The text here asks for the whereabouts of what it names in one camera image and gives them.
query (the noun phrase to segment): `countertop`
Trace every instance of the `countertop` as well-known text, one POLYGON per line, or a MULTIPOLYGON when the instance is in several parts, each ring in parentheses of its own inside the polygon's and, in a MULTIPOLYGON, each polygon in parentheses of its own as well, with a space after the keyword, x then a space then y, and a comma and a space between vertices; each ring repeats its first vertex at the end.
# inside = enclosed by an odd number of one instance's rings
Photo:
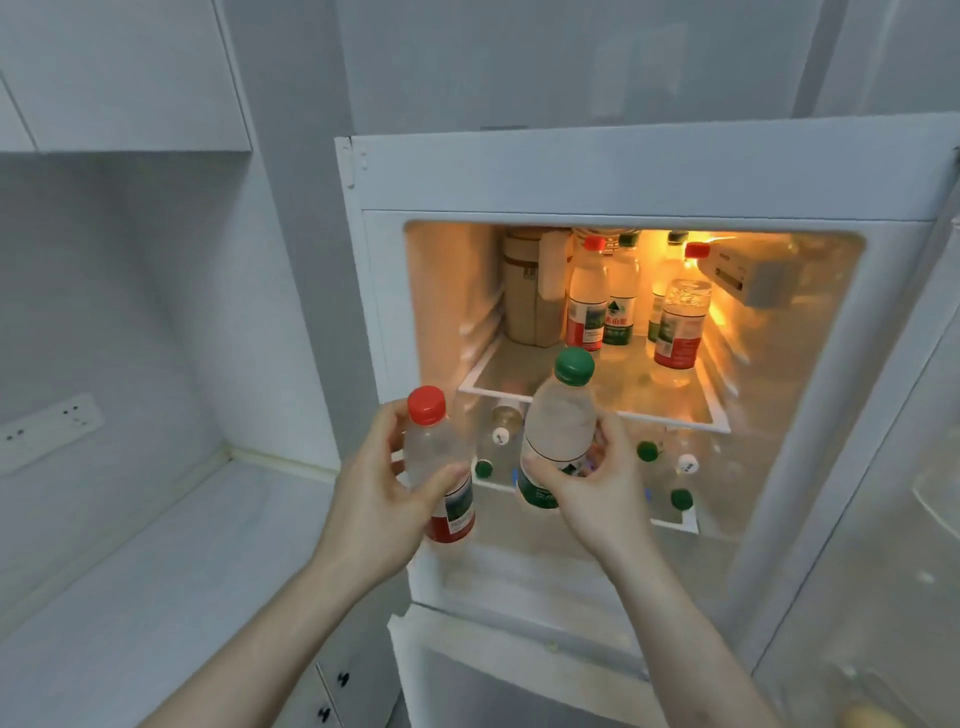
POLYGON ((226 464, 0 643, 0 726, 135 726, 306 561, 332 495, 226 464))

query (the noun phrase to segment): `right hand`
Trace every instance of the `right hand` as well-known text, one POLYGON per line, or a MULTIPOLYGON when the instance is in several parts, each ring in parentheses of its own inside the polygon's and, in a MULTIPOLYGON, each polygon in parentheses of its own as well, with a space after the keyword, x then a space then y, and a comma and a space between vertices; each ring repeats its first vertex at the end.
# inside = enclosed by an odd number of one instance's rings
POLYGON ((603 411, 600 429, 607 441, 603 462, 587 477, 571 477, 534 457, 523 470, 560 504, 566 524, 605 570, 656 551, 639 459, 623 422, 603 411))

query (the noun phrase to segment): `refrigerator hinge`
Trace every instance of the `refrigerator hinge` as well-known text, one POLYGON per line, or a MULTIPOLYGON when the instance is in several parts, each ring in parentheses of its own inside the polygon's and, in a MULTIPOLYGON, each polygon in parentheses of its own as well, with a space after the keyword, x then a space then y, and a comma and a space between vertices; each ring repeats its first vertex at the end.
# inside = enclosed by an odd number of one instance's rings
POLYGON ((340 179, 345 187, 353 188, 353 141, 349 136, 337 139, 337 162, 340 179))

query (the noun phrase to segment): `red bottle cap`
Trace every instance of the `red bottle cap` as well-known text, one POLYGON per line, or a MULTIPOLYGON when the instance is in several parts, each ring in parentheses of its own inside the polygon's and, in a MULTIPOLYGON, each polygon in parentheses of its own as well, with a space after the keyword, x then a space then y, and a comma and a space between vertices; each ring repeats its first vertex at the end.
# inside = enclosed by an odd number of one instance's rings
POLYGON ((606 247, 607 241, 599 235, 591 235, 590 237, 584 239, 584 250, 602 251, 606 247))
POLYGON ((709 243, 687 243, 684 257, 701 258, 710 255, 709 243))
POLYGON ((407 398, 410 419, 417 425, 435 425, 446 415, 446 399, 440 387, 417 387, 407 398))

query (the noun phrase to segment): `left hand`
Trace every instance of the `left hand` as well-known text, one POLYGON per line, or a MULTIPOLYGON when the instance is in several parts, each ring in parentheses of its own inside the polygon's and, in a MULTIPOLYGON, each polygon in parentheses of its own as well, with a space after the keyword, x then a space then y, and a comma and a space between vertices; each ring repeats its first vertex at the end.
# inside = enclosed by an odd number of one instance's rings
POLYGON ((410 562, 440 499, 469 471, 469 463, 452 463, 417 490, 404 487, 396 479, 403 461, 392 463, 391 453, 403 447, 406 418, 406 400, 377 410, 366 441, 337 477, 311 558, 311 565, 337 571, 358 598, 410 562))

